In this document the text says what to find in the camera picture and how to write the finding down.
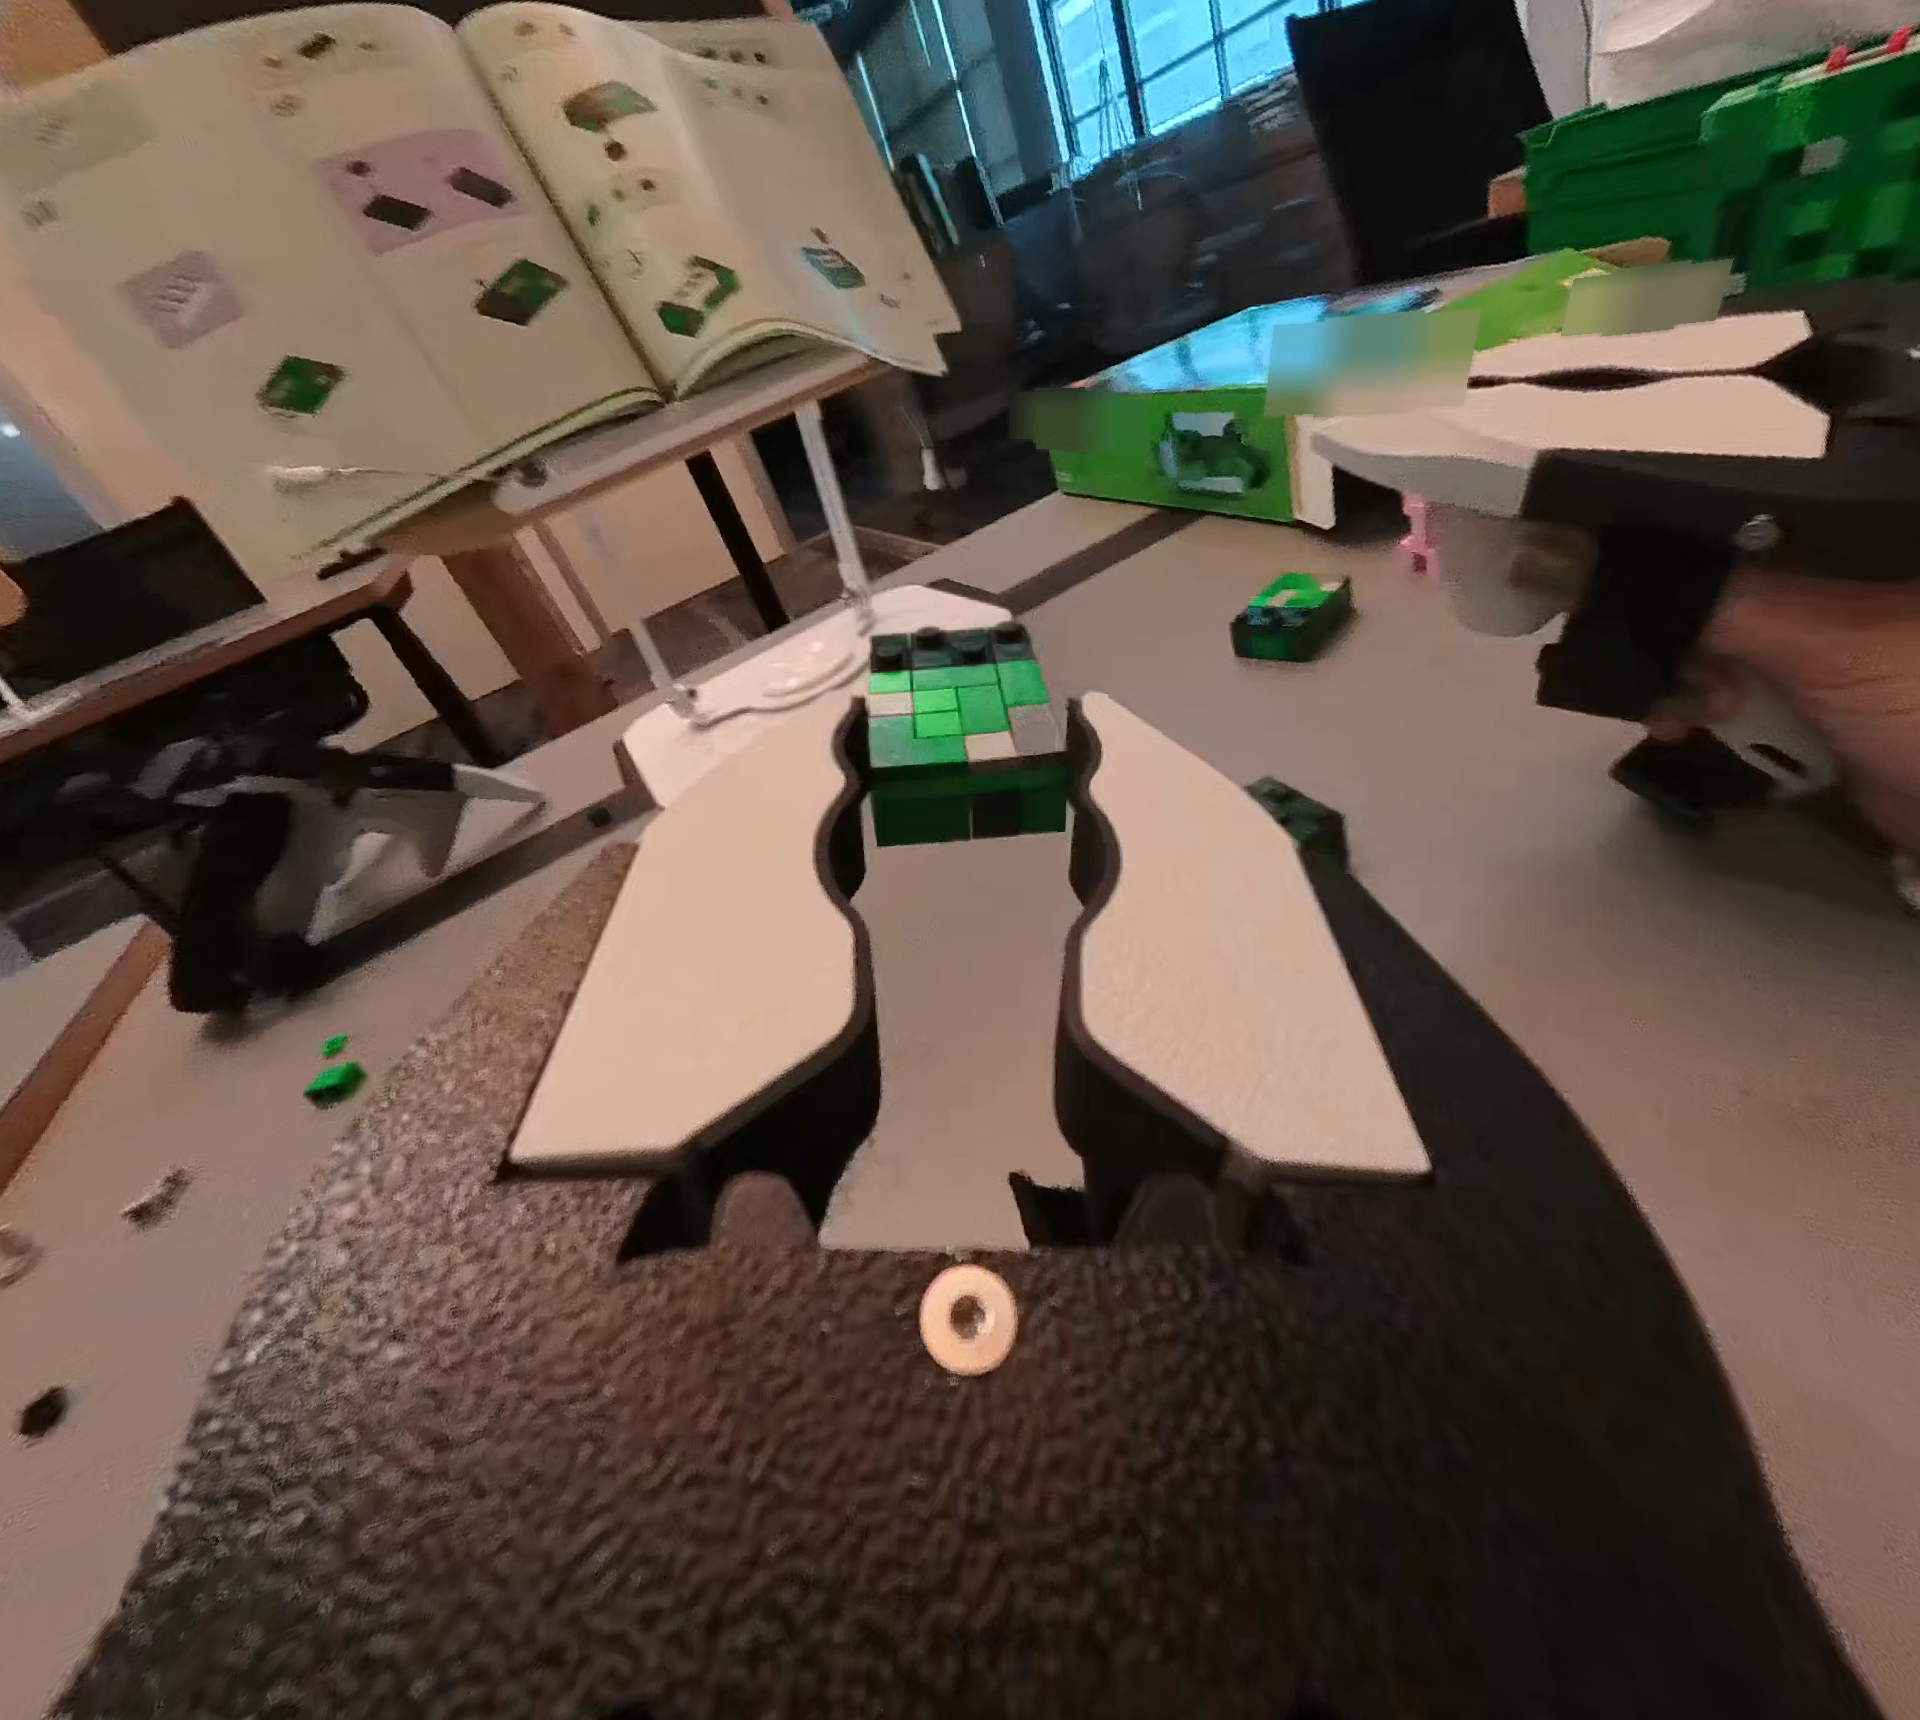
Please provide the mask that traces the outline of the open instruction booklet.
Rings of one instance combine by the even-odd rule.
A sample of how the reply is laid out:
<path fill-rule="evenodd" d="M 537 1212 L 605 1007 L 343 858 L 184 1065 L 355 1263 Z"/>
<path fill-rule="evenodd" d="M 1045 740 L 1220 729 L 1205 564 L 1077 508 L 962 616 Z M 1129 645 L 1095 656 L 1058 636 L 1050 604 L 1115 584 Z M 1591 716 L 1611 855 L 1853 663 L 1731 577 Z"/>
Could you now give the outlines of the open instruction booklet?
<path fill-rule="evenodd" d="M 5 100 L 5 233 L 254 572 L 960 315 L 823 35 L 514 3 L 208 27 Z"/>

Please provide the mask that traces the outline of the green lego cube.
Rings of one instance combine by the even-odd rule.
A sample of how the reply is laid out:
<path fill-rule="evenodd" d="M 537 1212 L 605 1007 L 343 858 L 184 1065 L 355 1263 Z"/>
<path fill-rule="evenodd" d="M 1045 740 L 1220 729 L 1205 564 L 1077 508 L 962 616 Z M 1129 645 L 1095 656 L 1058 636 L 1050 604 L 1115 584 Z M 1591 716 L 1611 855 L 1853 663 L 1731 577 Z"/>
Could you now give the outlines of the green lego cube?
<path fill-rule="evenodd" d="M 1252 663 L 1303 664 L 1319 657 L 1354 621 L 1350 577 L 1278 576 L 1235 614 L 1232 654 Z"/>

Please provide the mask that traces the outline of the wooden desk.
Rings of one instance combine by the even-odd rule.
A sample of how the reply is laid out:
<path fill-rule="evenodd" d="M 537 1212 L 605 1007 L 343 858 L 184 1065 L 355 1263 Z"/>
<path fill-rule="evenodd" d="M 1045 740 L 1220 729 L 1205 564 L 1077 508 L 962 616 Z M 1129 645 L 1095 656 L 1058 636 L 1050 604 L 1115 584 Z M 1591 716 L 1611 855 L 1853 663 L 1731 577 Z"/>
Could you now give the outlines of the wooden desk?
<path fill-rule="evenodd" d="M 362 558 L 343 572 L 299 582 L 212 627 L 99 669 L 58 695 L 14 707 L 5 713 L 2 759 L 12 765 L 55 748 L 86 729 L 176 698 L 286 645 L 375 625 L 421 698 L 463 740 L 468 754 L 483 767 L 498 767 L 495 745 L 472 700 L 402 621 L 417 576 L 428 560 L 428 557 Z M 578 732 L 615 707 L 611 687 L 598 676 L 589 651 L 572 636 L 546 582 L 519 545 L 455 551 L 437 564 L 528 688 L 552 738 Z"/>

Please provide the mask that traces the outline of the white book stand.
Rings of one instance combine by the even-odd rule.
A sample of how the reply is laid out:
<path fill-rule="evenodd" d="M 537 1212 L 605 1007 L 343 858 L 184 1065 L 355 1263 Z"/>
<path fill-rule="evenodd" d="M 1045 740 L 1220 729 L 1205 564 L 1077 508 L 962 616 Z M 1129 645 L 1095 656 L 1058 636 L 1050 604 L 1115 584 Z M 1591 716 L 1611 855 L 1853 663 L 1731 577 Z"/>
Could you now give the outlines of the white book stand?
<path fill-rule="evenodd" d="M 396 519 L 349 533 L 319 557 L 358 557 L 382 548 L 433 557 L 448 569 L 462 554 L 512 547 L 535 522 L 578 512 L 624 486 L 687 463 L 718 444 L 751 441 L 759 428 L 796 416 L 816 492 L 823 498 L 842 602 L 798 629 L 758 642 L 729 675 L 695 683 L 670 673 L 643 627 L 643 651 L 660 705 L 642 715 L 618 748 L 637 779 L 660 802 L 752 745 L 778 716 L 863 687 L 875 631 L 935 623 L 935 592 L 923 584 L 875 589 L 845 507 L 845 489 L 823 436 L 823 407 L 855 388 L 901 388 L 898 370 L 867 358 L 822 354 L 755 370 L 683 403 L 614 422 L 582 437 L 560 441 L 498 466 L 478 479 L 448 481 Z"/>

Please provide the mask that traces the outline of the green lego block assembly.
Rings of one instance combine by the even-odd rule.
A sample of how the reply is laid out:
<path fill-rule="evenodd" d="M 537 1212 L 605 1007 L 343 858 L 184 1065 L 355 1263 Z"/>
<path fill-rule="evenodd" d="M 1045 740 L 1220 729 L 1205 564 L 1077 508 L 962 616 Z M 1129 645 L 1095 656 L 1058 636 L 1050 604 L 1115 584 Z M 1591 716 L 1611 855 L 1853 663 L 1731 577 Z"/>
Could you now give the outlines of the green lego block assembly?
<path fill-rule="evenodd" d="M 1069 829 L 1068 724 L 1021 617 L 872 636 L 863 702 L 880 848 Z"/>

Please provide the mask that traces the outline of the large green lego model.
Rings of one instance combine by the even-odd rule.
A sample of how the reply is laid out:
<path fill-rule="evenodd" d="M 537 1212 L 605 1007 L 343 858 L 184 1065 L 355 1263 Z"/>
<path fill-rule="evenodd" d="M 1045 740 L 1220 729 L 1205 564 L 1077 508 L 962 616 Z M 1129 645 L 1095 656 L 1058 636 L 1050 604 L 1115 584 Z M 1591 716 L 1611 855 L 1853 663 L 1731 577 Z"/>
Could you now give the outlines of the large green lego model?
<path fill-rule="evenodd" d="M 1743 288 L 1919 274 L 1919 40 L 1806 55 L 1524 137 L 1525 246 L 1666 240 Z"/>

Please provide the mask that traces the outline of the green lego set box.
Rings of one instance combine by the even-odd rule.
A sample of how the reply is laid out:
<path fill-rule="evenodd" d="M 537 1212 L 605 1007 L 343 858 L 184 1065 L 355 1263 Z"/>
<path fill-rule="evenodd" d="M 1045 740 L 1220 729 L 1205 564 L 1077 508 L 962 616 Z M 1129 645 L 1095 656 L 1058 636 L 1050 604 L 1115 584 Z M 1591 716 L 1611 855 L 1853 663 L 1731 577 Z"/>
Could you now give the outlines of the green lego set box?
<path fill-rule="evenodd" d="M 1480 317 L 1479 347 L 1493 347 L 1559 331 L 1579 280 L 1666 260 L 1668 243 L 1643 240 L 1248 307 L 1068 388 L 1032 388 L 1012 430 L 1075 498 L 1331 533 L 1358 498 L 1338 489 L 1299 415 L 1271 401 L 1274 344 L 1308 339 L 1323 350 L 1349 320 L 1465 301 Z"/>

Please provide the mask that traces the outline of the black office chair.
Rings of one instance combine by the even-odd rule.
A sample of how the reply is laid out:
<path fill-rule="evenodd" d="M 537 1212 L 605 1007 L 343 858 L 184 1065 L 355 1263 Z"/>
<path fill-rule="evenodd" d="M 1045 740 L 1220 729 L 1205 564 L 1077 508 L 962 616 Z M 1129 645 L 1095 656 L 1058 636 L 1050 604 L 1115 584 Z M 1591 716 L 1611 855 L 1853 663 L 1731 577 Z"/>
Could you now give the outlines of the black office chair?
<path fill-rule="evenodd" d="M 340 733 L 369 698 L 338 636 L 404 606 L 402 564 L 266 596 L 191 502 L 7 564 L 5 763 L 134 716 L 189 732 Z"/>
<path fill-rule="evenodd" d="M 1369 0 L 1287 29 L 1356 283 L 1524 257 L 1525 221 L 1487 214 L 1552 117 L 1517 0 Z"/>

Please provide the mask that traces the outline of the flat green lego panel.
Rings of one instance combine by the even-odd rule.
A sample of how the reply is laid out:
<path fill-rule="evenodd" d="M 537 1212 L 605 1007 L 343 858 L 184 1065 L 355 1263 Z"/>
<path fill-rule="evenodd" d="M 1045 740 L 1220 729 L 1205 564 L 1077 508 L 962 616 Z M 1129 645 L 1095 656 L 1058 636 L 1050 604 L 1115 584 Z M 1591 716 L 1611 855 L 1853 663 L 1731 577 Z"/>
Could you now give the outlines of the flat green lego panel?
<path fill-rule="evenodd" d="M 1349 826 L 1338 810 L 1328 808 L 1323 799 L 1305 796 L 1274 776 L 1261 776 L 1244 791 L 1278 826 L 1290 834 L 1303 856 L 1349 869 Z"/>

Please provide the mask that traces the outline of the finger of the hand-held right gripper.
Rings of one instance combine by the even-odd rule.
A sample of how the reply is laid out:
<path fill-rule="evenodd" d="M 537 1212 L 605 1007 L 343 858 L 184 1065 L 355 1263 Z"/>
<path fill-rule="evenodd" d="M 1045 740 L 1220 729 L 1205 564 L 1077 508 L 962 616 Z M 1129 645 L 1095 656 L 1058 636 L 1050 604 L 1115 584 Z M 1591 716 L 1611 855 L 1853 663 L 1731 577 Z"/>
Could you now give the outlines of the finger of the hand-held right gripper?
<path fill-rule="evenodd" d="M 1630 388 L 1477 386 L 1445 407 L 1311 418 L 1335 468 L 1472 512 L 1520 512 L 1550 454 L 1819 460 L 1830 418 L 1765 378 L 1660 378 Z"/>
<path fill-rule="evenodd" d="M 1473 388 L 1574 377 L 1707 378 L 1753 375 L 1811 341 L 1799 310 L 1734 315 L 1636 333 L 1550 333 L 1479 353 Z"/>

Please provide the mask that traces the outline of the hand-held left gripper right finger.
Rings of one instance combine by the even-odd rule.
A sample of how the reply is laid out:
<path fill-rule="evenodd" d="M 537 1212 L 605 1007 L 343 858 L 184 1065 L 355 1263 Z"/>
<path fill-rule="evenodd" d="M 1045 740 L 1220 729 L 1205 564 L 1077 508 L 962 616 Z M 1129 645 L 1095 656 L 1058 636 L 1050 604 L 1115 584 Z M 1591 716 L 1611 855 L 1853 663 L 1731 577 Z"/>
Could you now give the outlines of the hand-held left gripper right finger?
<path fill-rule="evenodd" d="M 1117 1248 L 1140 1198 L 1425 1190 L 1433 1158 L 1313 862 L 1240 784 L 1109 693 L 1069 705 L 1058 1123 L 1079 1225 Z"/>

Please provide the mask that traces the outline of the person's right hand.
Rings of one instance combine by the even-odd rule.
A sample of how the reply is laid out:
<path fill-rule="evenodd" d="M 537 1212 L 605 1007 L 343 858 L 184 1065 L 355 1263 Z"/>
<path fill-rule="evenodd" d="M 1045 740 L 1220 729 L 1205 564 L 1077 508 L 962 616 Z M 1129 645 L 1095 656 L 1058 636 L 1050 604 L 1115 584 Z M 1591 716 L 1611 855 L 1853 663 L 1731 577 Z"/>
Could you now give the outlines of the person's right hand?
<path fill-rule="evenodd" d="M 1784 570 L 1730 580 L 1693 645 L 1707 719 L 1753 683 L 1779 692 L 1834 752 L 1863 824 L 1919 856 L 1919 580 L 1844 582 Z"/>

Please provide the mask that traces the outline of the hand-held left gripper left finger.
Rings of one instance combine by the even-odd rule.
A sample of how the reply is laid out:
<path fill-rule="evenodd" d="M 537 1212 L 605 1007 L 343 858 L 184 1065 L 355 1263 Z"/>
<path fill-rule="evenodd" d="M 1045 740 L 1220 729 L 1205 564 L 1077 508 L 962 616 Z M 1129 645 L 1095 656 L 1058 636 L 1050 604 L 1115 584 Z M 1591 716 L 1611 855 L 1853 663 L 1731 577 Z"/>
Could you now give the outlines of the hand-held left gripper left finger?
<path fill-rule="evenodd" d="M 816 700 L 674 791 L 506 1146 L 508 1177 L 648 1183 L 634 1248 L 702 1248 L 742 1177 L 812 1236 L 877 1122 L 867 715 Z"/>

